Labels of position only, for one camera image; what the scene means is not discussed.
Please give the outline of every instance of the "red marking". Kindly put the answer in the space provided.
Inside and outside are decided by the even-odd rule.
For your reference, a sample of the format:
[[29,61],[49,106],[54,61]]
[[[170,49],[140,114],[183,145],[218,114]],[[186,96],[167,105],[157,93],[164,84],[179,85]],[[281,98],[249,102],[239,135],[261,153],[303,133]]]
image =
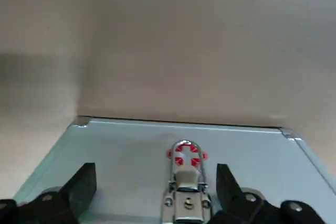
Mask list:
[[203,152],[203,159],[207,160],[208,159],[208,154],[206,152]]
[[[190,145],[190,144],[180,145],[179,147],[176,148],[176,152],[181,152],[183,150],[183,146],[190,146],[190,151],[192,153],[197,153],[198,152],[197,148],[193,145]],[[206,152],[202,152],[202,154],[203,154],[203,160],[207,160],[208,159],[208,154]],[[166,155],[167,155],[167,158],[171,159],[172,158],[172,150],[171,149],[167,150]]]
[[200,164],[200,159],[198,157],[195,157],[195,158],[191,159],[191,165],[196,167],[199,164]]
[[169,159],[172,158],[172,150],[167,151],[167,158],[169,158]]
[[181,144],[179,147],[176,148],[176,152],[181,152],[183,150],[183,145],[184,144]]
[[183,165],[183,158],[175,157],[175,164],[176,165]]
[[193,153],[197,153],[198,149],[194,145],[190,145],[190,151]]

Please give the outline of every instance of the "beige wall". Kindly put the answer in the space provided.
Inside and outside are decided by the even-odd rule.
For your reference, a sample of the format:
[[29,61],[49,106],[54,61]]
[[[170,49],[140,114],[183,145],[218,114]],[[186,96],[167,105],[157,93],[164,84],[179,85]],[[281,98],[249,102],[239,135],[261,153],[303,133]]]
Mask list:
[[282,125],[336,174],[334,0],[0,0],[0,196],[76,113]]

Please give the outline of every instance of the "metal latch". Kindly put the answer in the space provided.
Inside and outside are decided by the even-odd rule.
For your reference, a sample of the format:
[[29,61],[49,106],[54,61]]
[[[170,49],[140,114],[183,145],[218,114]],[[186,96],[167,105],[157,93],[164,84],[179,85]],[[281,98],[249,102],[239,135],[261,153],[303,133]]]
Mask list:
[[[199,160],[194,165],[188,163],[186,156],[191,149]],[[206,191],[201,148],[192,141],[181,140],[173,145],[171,153],[170,180],[162,202],[162,224],[207,223],[212,217],[212,204]]]

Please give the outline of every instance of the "screw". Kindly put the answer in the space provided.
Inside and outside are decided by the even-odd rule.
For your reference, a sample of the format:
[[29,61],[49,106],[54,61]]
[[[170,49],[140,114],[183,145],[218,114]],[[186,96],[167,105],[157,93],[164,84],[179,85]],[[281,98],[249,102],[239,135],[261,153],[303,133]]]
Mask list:
[[190,198],[187,198],[184,202],[184,207],[188,210],[191,210],[193,209],[194,207],[194,204],[191,202],[191,199]]
[[45,196],[42,198],[42,201],[51,200],[52,198],[53,198],[52,195],[47,194],[47,195],[45,195]]
[[202,207],[204,207],[205,209],[210,208],[210,202],[207,200],[203,200],[202,201]]
[[245,198],[246,198],[248,201],[251,201],[251,202],[254,202],[254,201],[257,200],[257,198],[256,198],[254,195],[252,195],[252,194],[246,194],[246,195],[245,195]]
[[289,203],[289,207],[290,207],[290,209],[292,209],[296,212],[301,212],[302,211],[302,207],[300,207],[300,205],[295,203],[295,202]]
[[164,200],[164,204],[165,204],[165,206],[167,206],[167,207],[171,207],[171,206],[173,205],[173,200],[172,200],[171,198],[166,198],[166,199]]

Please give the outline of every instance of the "metal case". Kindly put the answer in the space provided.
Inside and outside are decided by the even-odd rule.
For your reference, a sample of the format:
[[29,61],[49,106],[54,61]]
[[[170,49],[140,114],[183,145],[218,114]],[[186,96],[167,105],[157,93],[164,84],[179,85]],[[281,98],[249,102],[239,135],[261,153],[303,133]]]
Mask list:
[[261,191],[273,205],[304,201],[336,223],[333,179],[304,140],[291,130],[262,127],[80,118],[68,127],[22,185],[15,199],[34,199],[63,185],[85,162],[95,162],[97,193],[82,223],[160,223],[170,179],[166,152],[178,140],[198,143],[214,211],[216,165],[228,164],[238,183]]

